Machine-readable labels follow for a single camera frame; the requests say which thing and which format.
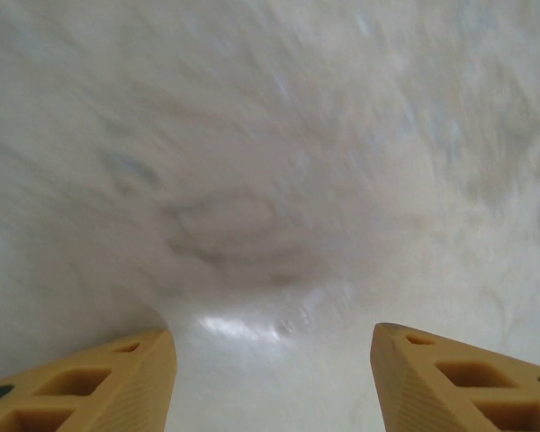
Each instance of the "square hole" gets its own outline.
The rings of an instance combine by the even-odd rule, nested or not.
[[[18,409],[0,420],[0,432],[55,432],[71,409]]]
[[[139,346],[140,346],[140,342],[134,342],[133,344],[129,344],[127,346],[114,349],[114,353],[131,353],[133,351],[136,351]]]
[[[456,387],[516,387],[503,373],[480,362],[438,362],[436,367]]]
[[[474,405],[499,430],[540,431],[537,402],[475,402]]]
[[[406,339],[414,345],[434,345],[436,343],[429,337],[414,334],[406,335]]]
[[[110,374],[110,369],[73,369],[60,373],[35,394],[39,396],[88,396]]]

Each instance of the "white surface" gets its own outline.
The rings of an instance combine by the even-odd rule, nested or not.
[[[540,1],[0,0],[0,377],[168,325],[168,430],[380,431],[378,321],[540,364]]]

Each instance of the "glossy white floor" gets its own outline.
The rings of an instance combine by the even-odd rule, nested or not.
[[[378,321],[540,364],[540,1],[0,0],[0,377],[169,326],[167,430],[381,431]]]

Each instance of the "yellow plastic part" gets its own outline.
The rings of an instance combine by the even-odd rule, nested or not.
[[[397,324],[370,362],[388,432],[540,431],[540,366]]]
[[[163,432],[176,376],[167,330],[71,355],[0,381],[0,432]]]

